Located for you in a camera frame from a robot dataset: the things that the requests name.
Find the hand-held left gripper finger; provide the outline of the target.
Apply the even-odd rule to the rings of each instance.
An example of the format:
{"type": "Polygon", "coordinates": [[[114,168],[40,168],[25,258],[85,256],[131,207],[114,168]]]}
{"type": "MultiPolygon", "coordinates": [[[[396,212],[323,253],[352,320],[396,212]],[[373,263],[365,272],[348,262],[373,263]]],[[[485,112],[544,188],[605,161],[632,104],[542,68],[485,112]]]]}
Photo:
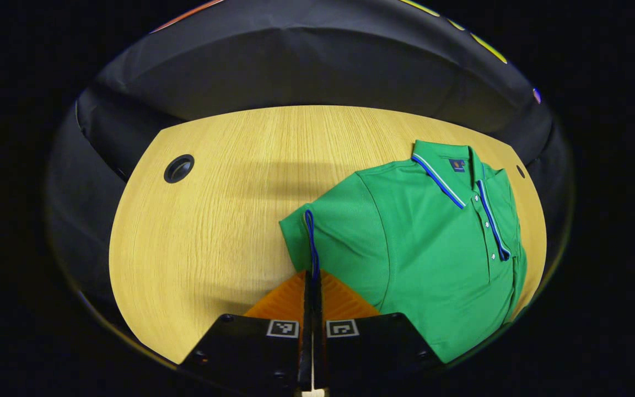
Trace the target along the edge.
{"type": "Polygon", "coordinates": [[[311,385],[313,275],[280,284],[245,315],[219,315],[178,366],[217,396],[295,396],[311,385]]]}
{"type": "Polygon", "coordinates": [[[314,278],[316,384],[328,390],[409,390],[444,363],[406,314],[381,314],[337,276],[314,278]]]}

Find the green T-shirt with blue trim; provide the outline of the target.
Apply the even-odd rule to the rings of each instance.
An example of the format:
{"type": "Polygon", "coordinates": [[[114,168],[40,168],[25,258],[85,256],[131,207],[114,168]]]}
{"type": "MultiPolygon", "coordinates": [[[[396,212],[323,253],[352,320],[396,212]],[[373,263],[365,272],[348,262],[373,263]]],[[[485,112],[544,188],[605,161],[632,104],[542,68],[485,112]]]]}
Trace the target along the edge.
{"type": "Polygon", "coordinates": [[[279,227],[297,271],[318,265],[405,314],[444,363],[509,323],[523,293],[509,175],[471,146],[416,140],[408,160],[355,171],[279,227]]]}

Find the black backdrop cloth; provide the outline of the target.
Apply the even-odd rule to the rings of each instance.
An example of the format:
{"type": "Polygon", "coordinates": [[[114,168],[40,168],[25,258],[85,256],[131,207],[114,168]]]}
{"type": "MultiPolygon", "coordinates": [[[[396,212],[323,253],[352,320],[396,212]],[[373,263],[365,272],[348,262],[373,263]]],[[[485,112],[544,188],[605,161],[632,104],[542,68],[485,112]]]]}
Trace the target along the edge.
{"type": "Polygon", "coordinates": [[[561,121],[510,60],[466,28],[404,0],[220,0],[109,61],[53,136],[45,227],[76,301],[123,324],[109,238],[129,176],[160,130],[273,106],[344,105],[457,124],[510,145],[539,194],[547,256],[571,228],[572,154],[561,121]]]}

